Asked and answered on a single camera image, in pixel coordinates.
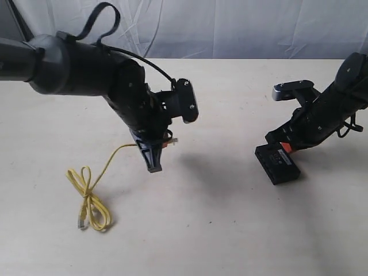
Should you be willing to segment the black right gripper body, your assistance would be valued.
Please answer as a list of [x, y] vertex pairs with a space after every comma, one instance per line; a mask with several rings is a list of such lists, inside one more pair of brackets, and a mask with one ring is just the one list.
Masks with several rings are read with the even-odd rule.
[[294, 150], [311, 148], [343, 126], [343, 122], [355, 113], [355, 100], [328, 86], [322, 93], [314, 88], [292, 91], [301, 107], [289, 121], [270, 131], [266, 141], [288, 143]]

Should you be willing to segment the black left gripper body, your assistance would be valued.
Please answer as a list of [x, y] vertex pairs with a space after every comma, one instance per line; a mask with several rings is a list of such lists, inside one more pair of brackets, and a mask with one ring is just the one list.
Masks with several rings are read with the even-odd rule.
[[147, 83], [114, 85], [114, 111], [142, 141], [169, 141], [171, 119]]

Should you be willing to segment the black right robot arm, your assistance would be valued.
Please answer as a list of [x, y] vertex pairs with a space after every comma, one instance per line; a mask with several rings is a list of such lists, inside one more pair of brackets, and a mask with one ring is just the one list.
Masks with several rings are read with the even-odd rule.
[[356, 113], [367, 108], [367, 55], [354, 52], [347, 57], [323, 92], [309, 80], [297, 80], [275, 85], [273, 99], [300, 104], [289, 121], [265, 136], [269, 144], [288, 145], [290, 152], [315, 147], [333, 133], [344, 138], [342, 128], [362, 132]]

